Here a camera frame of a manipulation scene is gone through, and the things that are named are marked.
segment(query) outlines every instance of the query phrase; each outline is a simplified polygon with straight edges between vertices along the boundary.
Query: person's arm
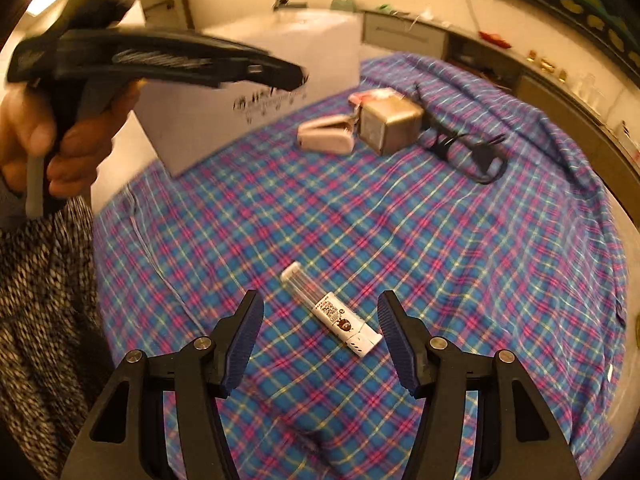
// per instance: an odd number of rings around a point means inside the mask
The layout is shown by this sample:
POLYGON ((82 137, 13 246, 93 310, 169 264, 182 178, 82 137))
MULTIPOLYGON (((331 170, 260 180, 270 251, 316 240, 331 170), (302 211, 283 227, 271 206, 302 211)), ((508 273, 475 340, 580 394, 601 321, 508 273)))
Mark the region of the person's arm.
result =
MULTIPOLYGON (((138 100, 139 86, 131 84, 108 110, 65 134, 46 170, 52 196, 79 196, 94 183, 98 165, 111 153, 111 139, 138 100)), ((56 125, 43 97, 24 85, 10 86, 0 103, 0 230, 26 222, 27 156, 46 155, 55 136, 56 125)))

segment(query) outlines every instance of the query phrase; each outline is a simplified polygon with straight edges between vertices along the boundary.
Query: human hand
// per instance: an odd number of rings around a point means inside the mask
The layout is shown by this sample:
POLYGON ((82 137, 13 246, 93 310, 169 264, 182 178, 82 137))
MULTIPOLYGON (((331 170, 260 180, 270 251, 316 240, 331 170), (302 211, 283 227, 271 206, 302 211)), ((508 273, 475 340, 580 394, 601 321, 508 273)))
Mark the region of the human hand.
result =
MULTIPOLYGON (((52 196, 72 198, 91 187, 98 165, 111 153, 111 139, 139 97, 140 83, 132 83, 107 110, 76 123, 65 134, 46 169, 52 196)), ((28 155, 47 155, 55 138, 56 123, 47 100, 25 85, 9 85, 0 103, 0 171, 11 191, 25 192, 28 155)))

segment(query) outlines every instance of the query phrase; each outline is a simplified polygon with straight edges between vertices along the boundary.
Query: gold box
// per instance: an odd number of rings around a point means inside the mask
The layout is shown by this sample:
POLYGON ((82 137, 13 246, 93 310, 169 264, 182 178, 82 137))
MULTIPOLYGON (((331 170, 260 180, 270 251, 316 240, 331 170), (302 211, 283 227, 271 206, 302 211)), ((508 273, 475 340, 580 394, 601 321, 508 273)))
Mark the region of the gold box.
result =
POLYGON ((391 155, 418 140, 423 114, 422 107, 407 98, 363 102, 359 136, 379 155, 391 155))

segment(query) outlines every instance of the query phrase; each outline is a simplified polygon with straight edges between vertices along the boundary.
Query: white cardboard box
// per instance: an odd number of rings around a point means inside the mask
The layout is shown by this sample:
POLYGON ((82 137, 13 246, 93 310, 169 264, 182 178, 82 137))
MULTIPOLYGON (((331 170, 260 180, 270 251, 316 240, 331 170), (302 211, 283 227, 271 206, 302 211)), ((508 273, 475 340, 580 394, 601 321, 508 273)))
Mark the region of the white cardboard box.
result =
POLYGON ((177 176, 252 130, 356 87, 361 28, 356 14, 317 9, 280 10, 208 28, 202 33, 252 44, 303 66, 307 83, 293 92, 272 92, 250 82, 211 89, 152 81, 143 88, 136 115, 177 176))

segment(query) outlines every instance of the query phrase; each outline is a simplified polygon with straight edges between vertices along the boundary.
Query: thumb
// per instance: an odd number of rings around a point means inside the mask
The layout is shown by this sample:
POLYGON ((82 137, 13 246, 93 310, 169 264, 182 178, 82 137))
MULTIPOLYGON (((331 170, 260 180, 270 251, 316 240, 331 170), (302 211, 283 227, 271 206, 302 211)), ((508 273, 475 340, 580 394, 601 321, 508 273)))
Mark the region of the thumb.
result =
POLYGON ((45 156, 56 139, 56 123, 47 100, 25 85, 9 90, 8 120, 23 149, 33 156, 45 156))

